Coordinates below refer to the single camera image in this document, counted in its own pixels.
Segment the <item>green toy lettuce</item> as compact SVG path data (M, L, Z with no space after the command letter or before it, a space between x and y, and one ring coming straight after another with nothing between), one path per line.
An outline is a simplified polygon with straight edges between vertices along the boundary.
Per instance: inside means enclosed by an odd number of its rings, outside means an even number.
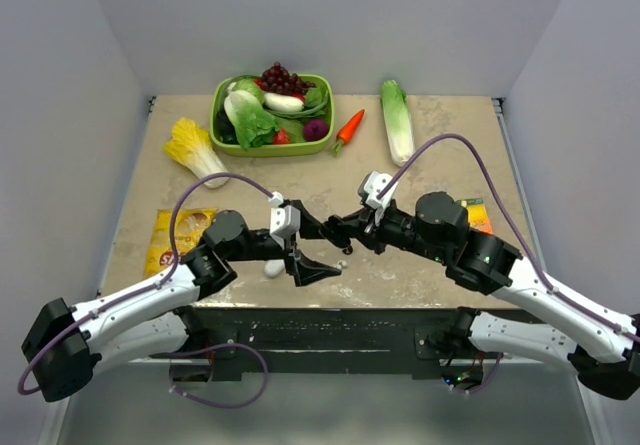
M273 142L280 129L276 117L267 112L254 95L245 90L232 91L223 106L242 149L259 148Z

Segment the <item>purple toy onion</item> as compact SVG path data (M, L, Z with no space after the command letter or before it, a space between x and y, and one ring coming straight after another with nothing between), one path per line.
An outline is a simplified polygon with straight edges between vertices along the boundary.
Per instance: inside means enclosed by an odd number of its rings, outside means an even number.
M324 139L329 133L328 123L321 117L309 120L303 126L303 136L307 142L315 142Z

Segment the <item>green white napa cabbage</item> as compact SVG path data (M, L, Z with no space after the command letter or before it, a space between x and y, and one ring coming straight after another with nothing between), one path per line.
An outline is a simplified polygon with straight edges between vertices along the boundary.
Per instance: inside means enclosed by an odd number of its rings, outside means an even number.
M415 152L407 94L396 80L385 80L380 88L380 102L391 159L402 167Z

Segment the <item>yellow toy cabbage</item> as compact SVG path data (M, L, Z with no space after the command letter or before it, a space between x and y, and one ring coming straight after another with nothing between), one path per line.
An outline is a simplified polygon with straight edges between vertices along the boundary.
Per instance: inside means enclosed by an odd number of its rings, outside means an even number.
M214 152L208 132L190 118L182 117L174 123L171 139L164 143L163 150L197 179L227 172Z

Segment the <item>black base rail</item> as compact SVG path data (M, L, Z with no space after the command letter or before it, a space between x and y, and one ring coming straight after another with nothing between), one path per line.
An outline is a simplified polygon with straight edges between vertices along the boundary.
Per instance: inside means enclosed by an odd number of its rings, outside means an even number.
M457 331L456 309L195 308L178 313L188 333L183 357L202 380L246 374L408 375L438 379L445 366L487 364Z

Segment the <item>orange sponge box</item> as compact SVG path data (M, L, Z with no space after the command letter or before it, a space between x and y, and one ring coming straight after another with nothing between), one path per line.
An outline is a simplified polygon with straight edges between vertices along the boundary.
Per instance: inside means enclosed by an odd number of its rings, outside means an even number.
M467 210L472 228L488 234L493 233L492 223L482 198L463 199L459 203Z

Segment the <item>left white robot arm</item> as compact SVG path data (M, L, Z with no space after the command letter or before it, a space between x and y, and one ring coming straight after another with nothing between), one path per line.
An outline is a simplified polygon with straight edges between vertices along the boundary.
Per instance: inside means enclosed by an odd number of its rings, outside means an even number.
M339 269L307 258L298 249L299 238L324 239L339 249L349 245L346 235L316 220L298 200L272 209L263 229L250 229L237 211L222 211L194 248L151 278L102 299L46 303L21 345L25 373L35 378L45 401L56 402L87 385L98 366L135 348L144 331L161 352L196 357L206 348L207 333L183 324L175 311L233 282L231 263L281 260L298 287L340 275Z

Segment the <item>dark red toy grapes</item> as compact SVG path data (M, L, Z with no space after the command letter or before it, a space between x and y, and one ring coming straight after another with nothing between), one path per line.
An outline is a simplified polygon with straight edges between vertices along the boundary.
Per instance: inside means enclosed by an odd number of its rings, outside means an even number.
M290 73L280 62L274 62L253 81L265 92L283 95L304 96L310 89L316 87L314 82L304 80L297 73Z

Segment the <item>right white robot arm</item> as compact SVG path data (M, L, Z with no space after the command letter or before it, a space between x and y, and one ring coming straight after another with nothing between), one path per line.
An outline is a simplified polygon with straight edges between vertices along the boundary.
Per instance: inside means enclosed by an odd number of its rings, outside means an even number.
M450 327L429 337L449 357L509 354L576 374L589 390L626 400L639 389L639 319L608 311L542 272L514 246L475 230L467 210L444 192L420 197L414 214L365 206L326 225L343 241L380 254L391 246L444 266L462 288L493 296L535 317L526 323L460 307Z

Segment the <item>black earbud charging case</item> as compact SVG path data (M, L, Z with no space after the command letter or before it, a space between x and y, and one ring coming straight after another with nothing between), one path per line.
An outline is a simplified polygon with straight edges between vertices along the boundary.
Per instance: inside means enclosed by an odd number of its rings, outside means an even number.
M322 236L323 236L326 240L328 240L331 244L333 244L333 243L332 243L332 238L333 238L332 233L333 233L334 231L337 231L337 230L332 230L331 228L329 228L329 227L327 226L327 219L322 223L322 225L321 225L321 227L320 227L320 232L321 232Z

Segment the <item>orange toy carrot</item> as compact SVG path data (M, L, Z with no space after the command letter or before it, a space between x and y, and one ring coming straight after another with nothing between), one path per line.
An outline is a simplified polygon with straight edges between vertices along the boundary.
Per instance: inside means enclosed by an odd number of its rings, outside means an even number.
M348 145L352 141L360 123L364 118L364 115L365 115L365 110L364 109L359 110L337 132L335 141L329 150L330 154L333 157L338 157L343 147Z

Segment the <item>white toy radish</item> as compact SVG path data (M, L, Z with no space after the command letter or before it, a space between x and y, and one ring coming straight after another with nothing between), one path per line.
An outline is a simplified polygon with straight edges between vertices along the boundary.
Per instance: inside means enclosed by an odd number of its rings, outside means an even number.
M300 98L273 92L264 93L264 105L271 111L280 113L298 113L305 108L304 101Z

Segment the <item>green plastic basket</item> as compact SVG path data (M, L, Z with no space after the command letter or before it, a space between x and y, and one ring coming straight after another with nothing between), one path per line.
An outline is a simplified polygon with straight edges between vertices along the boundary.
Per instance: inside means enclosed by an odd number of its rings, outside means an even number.
M319 117L323 118L328 125L327 134L317 141L305 141L304 143L276 144L264 145L258 148L242 149L237 144L227 144L222 141L222 135L219 132L218 121L216 115L223 106L223 100L227 95L227 87L237 77L228 77L222 80L213 95L211 102L211 111L209 113L209 135L215 149L220 150L227 155L235 157L288 157L288 156L304 156L311 155L322 151L329 143L333 132L335 131L335 102L334 94L329 81L317 74L300 73L300 77L305 81L314 82L320 89L326 92L325 105Z

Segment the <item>white earbud charging case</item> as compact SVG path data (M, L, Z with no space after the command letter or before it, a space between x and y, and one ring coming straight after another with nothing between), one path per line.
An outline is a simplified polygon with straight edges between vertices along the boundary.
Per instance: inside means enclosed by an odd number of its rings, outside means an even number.
M264 265L264 275L269 279L274 279L285 270L283 260L269 260Z

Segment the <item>red toy strawberry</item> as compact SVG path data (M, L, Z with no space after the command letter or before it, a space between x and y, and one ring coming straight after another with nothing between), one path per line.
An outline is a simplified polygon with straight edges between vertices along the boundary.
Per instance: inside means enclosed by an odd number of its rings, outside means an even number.
M273 145L285 145L291 143L289 132L285 128L280 128L274 135Z

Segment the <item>yellow Lays chip bag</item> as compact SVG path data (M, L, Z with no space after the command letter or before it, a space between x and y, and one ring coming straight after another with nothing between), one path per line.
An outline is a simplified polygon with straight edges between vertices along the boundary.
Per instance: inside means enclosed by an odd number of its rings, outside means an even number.
M174 227L178 254L182 257L194 248L204 230L211 224L217 213L215 207L184 209L176 218ZM144 266L144 278L156 275L170 267L174 261L169 238L171 209L159 209L151 235Z

